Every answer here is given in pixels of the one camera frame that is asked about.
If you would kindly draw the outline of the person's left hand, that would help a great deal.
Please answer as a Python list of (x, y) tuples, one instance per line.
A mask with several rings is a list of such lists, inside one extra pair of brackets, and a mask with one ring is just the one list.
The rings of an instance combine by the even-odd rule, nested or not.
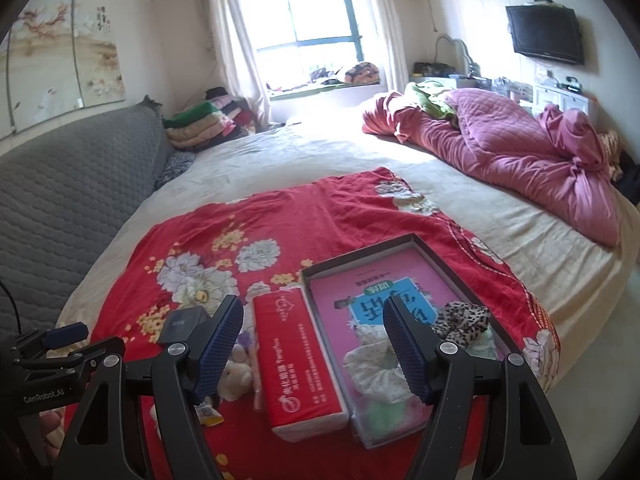
[(50, 462), (58, 458), (64, 440), (62, 417), (59, 411), (45, 411), (39, 414), (40, 430), (44, 450)]

